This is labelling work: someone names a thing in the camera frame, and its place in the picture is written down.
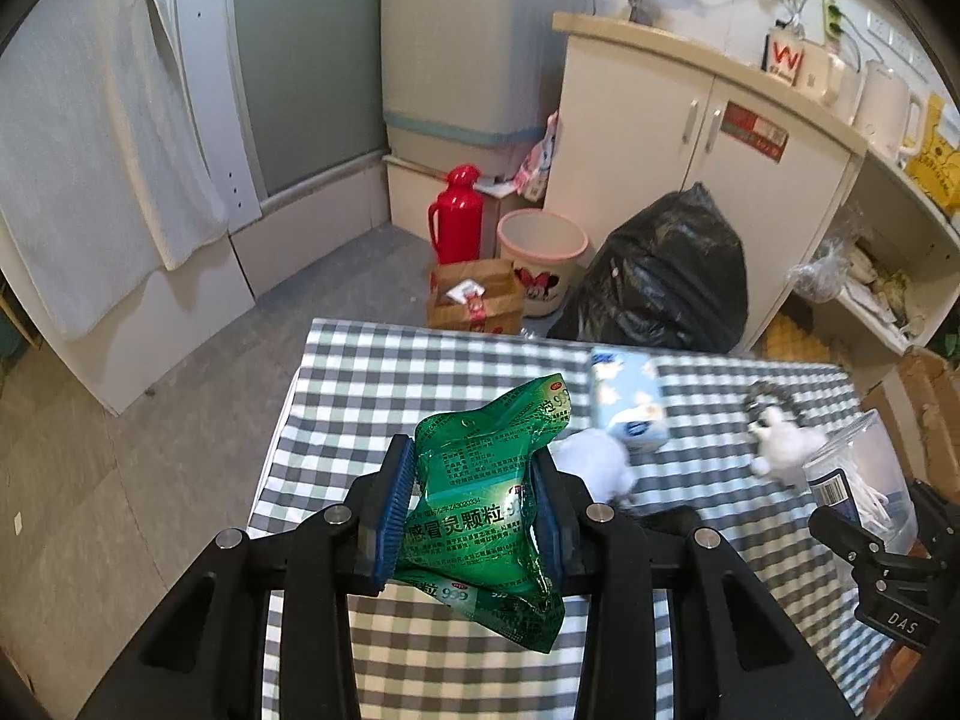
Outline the green power strip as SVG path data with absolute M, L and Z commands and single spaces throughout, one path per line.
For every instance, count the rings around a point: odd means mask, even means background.
M 823 2 L 823 36 L 827 41 L 838 41 L 843 34 L 843 13 L 835 0 Z

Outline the open shelf unit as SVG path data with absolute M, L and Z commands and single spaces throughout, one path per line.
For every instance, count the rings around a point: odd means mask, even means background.
M 882 275 L 905 280 L 903 320 L 884 319 L 880 301 L 846 288 L 815 304 L 789 296 L 779 313 L 827 348 L 823 359 L 867 394 L 908 351 L 926 346 L 958 299 L 958 232 L 895 163 L 871 149 L 848 201 L 857 247 Z

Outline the pink bottle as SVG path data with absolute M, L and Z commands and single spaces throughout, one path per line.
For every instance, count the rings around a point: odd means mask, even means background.
M 542 140 L 532 148 L 517 168 L 512 185 L 514 192 L 528 202 L 540 202 L 547 192 L 551 163 L 555 156 L 556 137 L 560 128 L 560 112 L 555 110 L 547 119 Z

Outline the white red paper cup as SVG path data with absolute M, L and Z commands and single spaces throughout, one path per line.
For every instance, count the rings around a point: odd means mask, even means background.
M 804 41 L 793 29 L 773 28 L 766 36 L 763 70 L 778 82 L 788 86 L 796 84 L 797 74 L 804 57 Z

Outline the green medicine sachet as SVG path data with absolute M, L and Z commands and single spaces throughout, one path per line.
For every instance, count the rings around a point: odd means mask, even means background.
M 532 457 L 568 426 L 562 376 L 513 388 L 416 426 L 418 500 L 395 566 L 412 585 L 483 628 L 547 653 L 565 619 L 534 538 Z

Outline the yellow egg tray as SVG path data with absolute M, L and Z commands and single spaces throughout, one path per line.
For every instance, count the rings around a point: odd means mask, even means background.
M 809 319 L 778 312 L 761 337 L 760 356 L 768 361 L 827 364 L 832 350 L 814 333 Z

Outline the white spray bottle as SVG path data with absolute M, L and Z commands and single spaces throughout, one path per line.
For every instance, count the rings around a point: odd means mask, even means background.
M 608 504 L 630 493 L 635 477 L 625 444 L 591 427 L 548 444 L 556 470 L 583 480 L 590 497 Z

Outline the light blue tissue packet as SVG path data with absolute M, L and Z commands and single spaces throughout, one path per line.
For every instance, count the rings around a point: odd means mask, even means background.
M 590 350 L 590 419 L 631 452 L 656 452 L 670 437 L 658 366 L 644 351 Z

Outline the cream two-door cabinet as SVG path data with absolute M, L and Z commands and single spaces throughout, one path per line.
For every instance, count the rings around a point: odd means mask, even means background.
M 866 138 L 799 91 L 670 32 L 556 13 L 566 37 L 545 206 L 599 249 L 674 190 L 704 185 L 742 241 L 748 349 L 850 195 Z

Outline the clear plastic bag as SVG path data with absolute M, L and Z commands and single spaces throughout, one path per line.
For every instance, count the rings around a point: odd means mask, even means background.
M 788 280 L 793 293 L 812 304 L 825 304 L 838 298 L 853 266 L 851 252 L 862 231 L 861 213 L 841 208 L 811 260 L 789 270 Z

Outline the cardboard box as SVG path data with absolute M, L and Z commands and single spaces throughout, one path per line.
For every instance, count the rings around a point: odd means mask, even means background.
M 950 502 L 960 491 L 958 369 L 927 349 L 911 348 L 862 400 L 877 410 L 903 475 L 930 484 Z

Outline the white plush toy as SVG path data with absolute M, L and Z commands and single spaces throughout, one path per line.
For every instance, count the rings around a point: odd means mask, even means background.
M 822 429 L 799 426 L 773 405 L 760 411 L 760 416 L 748 424 L 748 431 L 758 440 L 757 453 L 750 463 L 752 473 L 791 488 L 805 483 L 805 463 L 828 442 Z

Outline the black garbage bag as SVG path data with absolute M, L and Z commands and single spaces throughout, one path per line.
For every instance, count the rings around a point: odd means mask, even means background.
M 695 184 L 608 234 L 547 335 L 726 355 L 747 319 L 742 241 Z

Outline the brown paper bag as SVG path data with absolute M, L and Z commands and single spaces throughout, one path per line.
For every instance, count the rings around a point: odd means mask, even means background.
M 430 275 L 427 327 L 453 332 L 517 335 L 526 290 L 506 259 L 438 265 Z

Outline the yellow paper bag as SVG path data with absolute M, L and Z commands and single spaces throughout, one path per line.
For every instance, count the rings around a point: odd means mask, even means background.
M 932 93 L 923 130 L 923 143 L 907 164 L 907 176 L 921 192 L 947 216 L 958 213 L 958 179 L 960 156 L 949 140 L 939 132 L 944 112 L 944 99 Z

